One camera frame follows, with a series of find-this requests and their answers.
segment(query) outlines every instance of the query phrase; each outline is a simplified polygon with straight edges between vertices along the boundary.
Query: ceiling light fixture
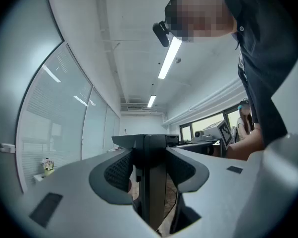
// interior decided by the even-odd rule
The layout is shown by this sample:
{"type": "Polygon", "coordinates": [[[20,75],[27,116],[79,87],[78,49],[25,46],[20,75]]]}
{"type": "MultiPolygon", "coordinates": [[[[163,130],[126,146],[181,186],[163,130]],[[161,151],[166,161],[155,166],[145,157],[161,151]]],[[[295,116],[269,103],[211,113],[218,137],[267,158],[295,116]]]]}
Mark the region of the ceiling light fixture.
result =
{"type": "Polygon", "coordinates": [[[84,101],[82,101],[79,97],[77,97],[76,95],[73,95],[73,97],[75,98],[75,99],[77,99],[79,102],[81,102],[82,104],[84,104],[84,106],[88,106],[84,101]]]}
{"type": "Polygon", "coordinates": [[[91,103],[93,106],[96,106],[96,104],[91,100],[89,100],[89,103],[91,103]]]}
{"type": "Polygon", "coordinates": [[[61,81],[49,70],[49,68],[46,65],[42,65],[44,70],[49,74],[51,78],[53,78],[56,82],[60,83],[61,81]]]}
{"type": "Polygon", "coordinates": [[[182,41],[173,37],[172,42],[170,44],[169,50],[167,55],[165,56],[161,71],[159,73],[158,78],[164,79],[165,76],[168,73],[168,70],[175,58],[175,55],[177,54],[177,51],[179,50],[179,47],[181,45],[182,41]]]}
{"type": "Polygon", "coordinates": [[[151,95],[147,108],[151,108],[152,107],[155,98],[156,98],[155,95],[151,95]]]}

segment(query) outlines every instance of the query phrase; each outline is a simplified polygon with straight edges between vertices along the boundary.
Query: glass wall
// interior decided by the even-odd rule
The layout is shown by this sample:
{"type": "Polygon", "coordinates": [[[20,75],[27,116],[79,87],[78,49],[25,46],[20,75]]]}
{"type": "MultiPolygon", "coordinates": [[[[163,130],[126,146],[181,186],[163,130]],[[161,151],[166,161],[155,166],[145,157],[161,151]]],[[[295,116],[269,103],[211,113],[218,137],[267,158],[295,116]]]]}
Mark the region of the glass wall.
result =
{"type": "Polygon", "coordinates": [[[84,120],[82,159],[103,153],[106,110],[106,102],[93,89],[84,120]]]}
{"type": "Polygon", "coordinates": [[[40,161],[56,168],[81,159],[84,115],[92,85],[62,45],[42,66],[20,118],[18,152],[27,186],[43,172],[40,161]]]}
{"type": "Polygon", "coordinates": [[[105,124],[105,138],[104,138],[104,151],[108,151],[114,147],[112,136],[115,133],[115,113],[108,107],[105,124]]]}
{"type": "Polygon", "coordinates": [[[26,95],[17,129],[17,165],[23,191],[44,172],[113,148],[120,119],[62,44],[42,65],[26,95]]]}

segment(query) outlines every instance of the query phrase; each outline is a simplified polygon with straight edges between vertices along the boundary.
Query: window frame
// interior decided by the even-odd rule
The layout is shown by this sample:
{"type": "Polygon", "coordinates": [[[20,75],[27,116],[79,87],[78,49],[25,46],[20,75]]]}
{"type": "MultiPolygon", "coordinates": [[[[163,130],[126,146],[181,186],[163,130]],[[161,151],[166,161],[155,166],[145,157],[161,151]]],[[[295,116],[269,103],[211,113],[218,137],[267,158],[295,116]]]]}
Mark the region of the window frame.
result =
{"type": "Polygon", "coordinates": [[[207,116],[207,117],[204,117],[204,118],[201,118],[201,119],[198,119],[198,120],[194,120],[192,122],[188,122],[188,123],[185,123],[185,124],[180,125],[179,127],[180,127],[181,139],[183,140],[183,136],[182,136],[182,129],[183,128],[190,127],[191,138],[193,138],[194,135],[193,135],[192,123],[197,122],[197,121],[201,121],[201,120],[204,120],[204,119],[208,119],[210,117],[213,117],[213,116],[216,116],[216,115],[219,115],[219,114],[222,114],[223,115],[225,122],[227,123],[228,127],[230,128],[231,126],[230,126],[230,123],[229,123],[228,114],[237,111],[238,110],[238,106],[239,106],[239,104],[236,104],[236,105],[231,106],[230,108],[227,108],[225,110],[222,110],[222,111],[217,112],[215,114],[212,114],[210,116],[207,116]]]}
{"type": "Polygon", "coordinates": [[[192,123],[191,123],[191,122],[189,122],[189,123],[186,123],[186,124],[180,125],[180,134],[181,134],[181,140],[183,140],[182,129],[183,129],[183,128],[186,128],[186,127],[190,127],[191,139],[193,138],[193,137],[192,137],[192,123]]]}

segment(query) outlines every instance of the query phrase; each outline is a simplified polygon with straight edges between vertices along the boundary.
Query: black shirt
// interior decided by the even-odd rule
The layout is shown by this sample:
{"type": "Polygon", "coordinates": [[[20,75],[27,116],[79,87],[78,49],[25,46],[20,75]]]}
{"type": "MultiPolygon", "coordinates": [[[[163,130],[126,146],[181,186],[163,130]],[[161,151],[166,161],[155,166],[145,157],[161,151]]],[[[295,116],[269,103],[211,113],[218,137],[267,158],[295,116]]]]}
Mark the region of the black shirt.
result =
{"type": "Polygon", "coordinates": [[[287,133],[271,97],[298,59],[298,31],[277,0],[224,0],[237,21],[245,87],[254,123],[267,146],[287,133]]]}

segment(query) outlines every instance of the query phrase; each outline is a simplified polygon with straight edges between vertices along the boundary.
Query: white wall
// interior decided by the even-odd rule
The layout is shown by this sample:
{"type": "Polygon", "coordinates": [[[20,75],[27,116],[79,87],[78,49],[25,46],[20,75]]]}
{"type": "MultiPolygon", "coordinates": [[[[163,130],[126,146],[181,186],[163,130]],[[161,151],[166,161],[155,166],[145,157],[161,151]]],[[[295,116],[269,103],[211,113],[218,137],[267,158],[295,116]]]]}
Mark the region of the white wall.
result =
{"type": "MultiPolygon", "coordinates": [[[[168,119],[189,109],[190,106],[207,98],[210,94],[232,82],[232,80],[238,79],[237,62],[239,49],[235,50],[234,44],[236,41],[233,37],[231,37],[231,39],[225,52],[222,52],[217,59],[210,61],[209,64],[201,65],[202,68],[207,67],[207,69],[201,69],[201,72],[196,73],[190,82],[191,87],[179,92],[172,101],[168,103],[168,119]]],[[[225,100],[220,100],[221,103],[216,103],[213,107],[207,107],[207,110],[202,109],[199,112],[194,112],[194,116],[188,114],[182,121],[176,124],[184,124],[217,113],[235,105],[244,97],[246,97],[246,92],[240,81],[239,87],[232,91],[229,96],[226,96],[225,100]]]]}
{"type": "Polygon", "coordinates": [[[178,125],[169,126],[170,134],[179,135],[179,140],[181,140],[180,127],[178,125]]]}
{"type": "Polygon", "coordinates": [[[96,0],[49,0],[61,34],[99,94],[120,116],[120,96],[104,51],[96,0]]]}
{"type": "Polygon", "coordinates": [[[167,130],[162,127],[162,116],[122,116],[120,119],[119,135],[135,134],[166,134],[167,130]]]}
{"type": "MultiPolygon", "coordinates": [[[[0,25],[0,142],[15,144],[23,98],[44,60],[62,42],[47,0],[17,0],[0,25]]],[[[0,152],[0,197],[21,195],[16,156],[0,152]]]]}

